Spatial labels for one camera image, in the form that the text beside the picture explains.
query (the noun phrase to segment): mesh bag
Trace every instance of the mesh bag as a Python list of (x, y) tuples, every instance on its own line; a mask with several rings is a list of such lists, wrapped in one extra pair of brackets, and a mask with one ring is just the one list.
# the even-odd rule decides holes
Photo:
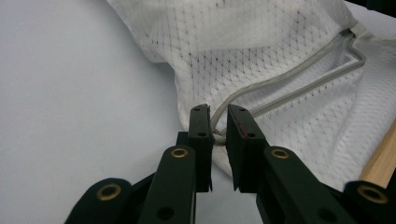
[[(186, 129), (191, 108), (208, 104), (226, 135), (226, 106), (241, 105), (271, 145), (341, 189), (395, 118), (395, 42), (370, 35), (341, 0), (107, 1), (145, 55), (175, 70)], [(231, 173), (224, 147), (213, 158)]]

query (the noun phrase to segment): white cloth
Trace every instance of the white cloth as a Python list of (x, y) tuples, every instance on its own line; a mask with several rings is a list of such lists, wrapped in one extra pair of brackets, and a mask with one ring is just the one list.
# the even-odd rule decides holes
[[(226, 105), (241, 105), (270, 145), (341, 189), (395, 119), (396, 42), (372, 36), (341, 0), (107, 1), (146, 56), (174, 68), (186, 129), (196, 105), (211, 106), (220, 131)], [(224, 147), (213, 159), (231, 173)]]

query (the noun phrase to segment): screw hole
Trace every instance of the screw hole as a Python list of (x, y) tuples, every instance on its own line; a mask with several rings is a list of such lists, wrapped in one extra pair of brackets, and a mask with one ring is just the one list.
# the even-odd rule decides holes
[(325, 208), (321, 208), (318, 210), (318, 215), (320, 217), (320, 219), (322, 219), (325, 222), (336, 222), (337, 221), (337, 217), (335, 216), (335, 214)]
[(169, 220), (175, 215), (175, 211), (171, 207), (160, 208), (157, 212), (157, 217), (160, 220)]
[(173, 149), (171, 155), (175, 158), (183, 158), (189, 154), (189, 151), (184, 148)]
[(366, 185), (358, 187), (358, 193), (372, 203), (388, 203), (388, 197), (378, 189)]
[(108, 185), (101, 187), (97, 191), (96, 197), (100, 201), (110, 201), (112, 199), (115, 199), (117, 196), (119, 196), (120, 193), (121, 193), (120, 185), (108, 184)]
[(279, 159), (287, 159), (290, 155), (287, 151), (283, 149), (274, 149), (271, 154)]

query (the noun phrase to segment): black mechanical linkage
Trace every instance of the black mechanical linkage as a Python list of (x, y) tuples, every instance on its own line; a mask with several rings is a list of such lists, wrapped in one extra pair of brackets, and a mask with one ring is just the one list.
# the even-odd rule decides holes
[(131, 184), (109, 178), (91, 186), (73, 208), (66, 224), (136, 223), (154, 175)]
[[(211, 189), (214, 144), (209, 107), (191, 110), (188, 132), (163, 153), (157, 172), (130, 185), (109, 178), (90, 187), (66, 224), (192, 224), (196, 192)], [(243, 107), (229, 105), (227, 143), (234, 189), (257, 193), (263, 223), (396, 223), (396, 176), (387, 189), (365, 182), (343, 192), (321, 184), (291, 150), (270, 147)]]
[(165, 150), (148, 191), (138, 224), (194, 223), (195, 152), (191, 147)]
[(210, 127), (210, 108), (198, 105), (190, 112), (190, 127), (188, 132), (179, 132), (177, 145), (192, 147), (196, 156), (197, 192), (212, 190), (212, 149), (215, 143)]
[(285, 217), (270, 223), (356, 223), (294, 152), (268, 147), (263, 154), (264, 174), (270, 185), (266, 190), (275, 195)]
[(269, 147), (262, 130), (244, 107), (228, 106), (227, 153), (233, 171), (233, 188), (256, 193), (262, 175), (262, 151)]

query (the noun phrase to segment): wooden edge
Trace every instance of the wooden edge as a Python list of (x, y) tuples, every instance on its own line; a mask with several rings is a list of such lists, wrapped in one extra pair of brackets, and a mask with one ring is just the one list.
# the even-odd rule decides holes
[(386, 188), (396, 167), (396, 120), (361, 172), (365, 180)]

